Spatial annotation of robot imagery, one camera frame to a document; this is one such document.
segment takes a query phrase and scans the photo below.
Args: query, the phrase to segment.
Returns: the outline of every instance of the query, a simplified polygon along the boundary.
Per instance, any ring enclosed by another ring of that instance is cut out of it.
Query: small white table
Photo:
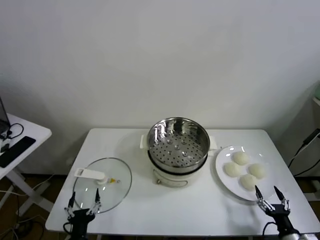
[[[19,165],[27,156],[29,156],[34,150],[36,150],[42,143],[44,143],[50,136],[51,136],[51,130],[48,128],[45,128],[43,126],[39,126],[35,123],[29,122],[27,120],[24,120],[22,118],[19,118],[17,116],[8,114],[8,118],[10,121],[10,124],[13,125],[15,123],[21,124],[24,127],[23,133],[14,138],[10,142],[10,147],[17,143],[20,139],[22,139],[24,136],[28,136],[30,138],[35,139],[35,143],[32,144],[27,150],[25,150],[20,156],[18,156],[13,162],[11,162],[8,166],[5,168],[0,167],[0,179],[2,179],[4,176],[6,176],[8,179],[10,179],[18,188],[20,188],[24,193],[26,193],[30,198],[25,201],[25,203],[20,207],[19,209],[19,215],[22,216],[30,206],[35,203],[39,205],[41,208],[47,210],[48,212],[51,211],[53,207],[53,203],[48,201],[47,199],[40,196],[46,188],[50,185],[48,182],[45,182],[37,190],[33,190],[25,181],[24,177],[16,170],[14,170],[15,167]],[[12,128],[12,136],[15,136],[16,134],[19,134],[21,131],[21,128],[19,126]],[[8,191],[12,192],[13,186],[11,186]],[[3,198],[0,201],[0,208],[3,206],[7,198],[9,197],[10,193],[6,193]]]
[[[207,130],[217,146],[254,148],[267,157],[276,171],[277,187],[290,200],[289,218],[301,233],[320,232],[320,223],[293,178],[275,145],[263,130]],[[46,221],[51,231],[63,231],[67,222],[64,207],[72,195],[76,168],[91,162],[116,157],[132,171],[130,192],[119,206],[98,214],[89,223],[89,234],[134,236],[256,236],[272,218],[251,202],[236,197],[220,181],[213,167],[216,156],[203,166],[199,179],[186,188],[169,188],[155,184],[151,162],[139,148],[147,129],[95,128],[88,133]],[[269,201],[279,203],[276,195]],[[277,235],[270,225],[266,234]]]

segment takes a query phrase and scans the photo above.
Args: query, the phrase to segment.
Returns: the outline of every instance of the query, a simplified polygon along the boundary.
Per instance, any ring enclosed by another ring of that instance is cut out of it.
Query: white wall
[[[65,173],[90,128],[171,116],[277,139],[320,76],[319,9],[317,0],[2,0],[0,95],[53,132],[23,169]]]

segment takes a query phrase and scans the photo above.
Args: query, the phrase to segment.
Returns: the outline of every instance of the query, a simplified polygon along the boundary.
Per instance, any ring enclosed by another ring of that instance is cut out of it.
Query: floor
[[[30,186],[33,187],[33,186],[37,185],[38,183],[41,183],[44,180],[46,180],[46,176],[27,176],[25,181]],[[65,182],[64,177],[54,176],[50,180],[50,183],[51,183],[50,187],[42,194],[42,196],[45,197],[46,199],[48,199],[49,201],[54,202],[56,200],[56,198],[58,197],[58,194],[59,194],[60,189],[63,186],[64,182]],[[304,193],[314,192],[314,188],[310,184],[309,181],[298,180],[298,184]],[[3,178],[0,180],[0,190],[5,191],[10,187],[10,185],[11,185],[11,182],[7,178]],[[19,189],[17,189],[17,192],[19,194],[23,194],[23,192],[21,192]],[[4,195],[4,193],[0,192],[0,198],[2,198],[3,195]],[[15,214],[15,212],[17,210],[18,201],[19,201],[19,204],[22,205],[26,199],[27,199],[26,196],[19,196],[18,200],[17,200],[16,195],[10,195],[10,197],[7,199],[4,206],[0,209],[0,240],[15,239],[15,238],[13,238],[12,233],[8,234],[6,237],[4,237],[5,235],[2,233],[5,232],[7,229],[12,228],[13,225],[16,223],[17,215]],[[317,215],[318,219],[320,219],[320,202],[311,202],[310,205],[313,208],[313,211]],[[40,215],[46,219],[48,217],[49,213],[47,211],[43,210],[42,208],[38,207],[37,205],[33,204],[32,207],[25,213],[23,218],[28,219],[28,218],[32,218],[32,217],[38,216],[38,215]],[[45,221],[39,216],[36,217],[34,220],[43,224],[43,226],[45,225]],[[42,232],[42,227],[40,224],[37,223],[32,226],[32,230],[27,236],[20,238],[20,239],[39,240],[40,236],[41,236],[41,232]],[[47,231],[46,229],[44,229],[43,237],[41,239],[42,240],[64,240],[65,238],[66,238],[65,233],[50,232],[50,231]],[[89,240],[95,240],[95,239],[96,239],[95,235],[89,236]],[[102,239],[103,240],[110,239],[110,236],[104,236],[104,237],[102,237]],[[125,236],[122,239],[123,240],[136,240],[136,237],[135,236]],[[138,239],[139,240],[163,240],[163,237],[138,237]],[[221,237],[215,238],[215,240],[217,240],[217,239],[224,239],[225,240],[227,238],[221,238]],[[235,237],[234,239],[237,239],[237,240],[246,239],[247,240],[248,238]]]

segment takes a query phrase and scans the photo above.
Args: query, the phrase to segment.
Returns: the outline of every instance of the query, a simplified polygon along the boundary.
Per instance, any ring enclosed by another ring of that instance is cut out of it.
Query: power cord
[[[308,168],[307,170],[304,170],[304,171],[302,171],[302,172],[300,172],[300,173],[298,173],[298,174],[295,174],[295,175],[293,175],[293,176],[294,176],[294,177],[297,177],[297,176],[299,176],[299,175],[301,175],[301,174],[304,174],[305,172],[308,172],[309,170],[313,169],[318,163],[320,163],[320,159],[319,159],[312,167],[310,167],[310,168]]]
[[[290,163],[288,165],[288,168],[290,168],[291,164],[293,163],[293,161],[296,159],[296,157],[303,151],[305,150],[316,138],[318,138],[320,135],[320,128],[317,128],[316,130],[314,130],[305,140],[303,140],[302,145],[300,146],[300,148],[298,149],[298,151],[295,153],[295,155],[293,156],[293,158],[291,158]],[[293,175],[294,177],[297,177],[301,174],[304,174],[305,172],[313,169],[318,163],[320,163],[320,159],[310,168],[308,168],[307,170],[304,170],[298,174]]]
[[[32,189],[36,189],[37,187],[39,187],[40,185],[48,182],[55,174],[52,174],[48,179],[40,182],[39,184],[35,185]],[[27,196],[27,194],[19,194],[19,193],[16,193],[14,191],[5,191],[5,190],[0,190],[0,193],[9,193],[9,194],[13,194],[13,195],[17,195],[17,196],[21,196],[21,197],[24,197],[24,196]]]
[[[276,224],[275,222],[273,222],[273,221],[267,222],[267,224],[264,226],[264,228],[263,228],[263,230],[262,230],[262,236],[263,236],[263,237],[265,236],[266,229],[267,229],[267,227],[268,227],[270,224],[277,225],[277,224]]]
[[[67,229],[66,229],[66,226],[67,225],[70,225],[70,231],[68,231]],[[72,224],[71,224],[71,222],[66,222],[65,224],[63,224],[63,230],[65,231],[65,233],[67,233],[68,235],[71,235],[71,232],[72,232]]]
[[[5,232],[3,232],[1,235],[4,235],[0,240],[4,240],[10,233],[11,231],[13,232],[12,235],[12,240],[19,240],[22,239],[24,237],[26,237],[33,229],[34,224],[38,224],[41,226],[41,235],[39,237],[39,240],[41,240],[44,236],[45,233],[45,228],[44,225],[38,221],[35,221],[35,218],[40,217],[41,219],[43,219],[44,221],[46,221],[46,219],[44,217],[42,217],[41,215],[36,215],[34,217],[30,217],[27,219],[22,219],[20,220],[20,201],[19,201],[19,195],[21,194],[15,194],[16,195],[16,201],[17,201],[17,217],[16,217],[16,222],[14,224],[14,226],[12,228],[7,229]]]
[[[21,132],[19,134],[15,135],[15,136],[10,136],[12,134],[11,128],[13,126],[20,126],[21,127]],[[8,131],[6,132],[6,136],[7,136],[8,139],[15,139],[15,138],[19,137],[24,132],[24,130],[25,130],[25,128],[24,128],[24,126],[22,124],[14,123],[9,127]]]

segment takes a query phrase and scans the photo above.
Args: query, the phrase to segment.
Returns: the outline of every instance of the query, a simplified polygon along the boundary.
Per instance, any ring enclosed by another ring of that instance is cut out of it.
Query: table leg
[[[8,192],[6,192],[6,193],[4,194],[4,196],[1,198],[1,201],[0,201],[0,209],[2,208],[2,206],[3,206],[3,205],[5,204],[5,202],[7,201],[8,197],[10,196],[11,193],[9,193],[9,192],[12,192],[13,190],[14,190],[14,186],[11,185],[11,186],[9,187],[9,189],[7,190]]]
[[[24,193],[26,193],[31,201],[44,210],[51,212],[51,209],[53,208],[54,204],[44,197],[40,196],[38,192],[33,190],[25,181],[23,178],[21,178],[16,172],[10,171],[6,177],[10,179],[18,188],[20,188]]]
[[[49,186],[50,186],[49,182],[44,182],[42,185],[40,185],[37,188],[37,190],[35,190],[35,192],[41,195]],[[34,201],[31,198],[25,201],[24,204],[22,204],[22,206],[19,208],[19,216],[20,217],[23,216],[26,213],[26,211],[32,206],[32,204],[34,204]]]

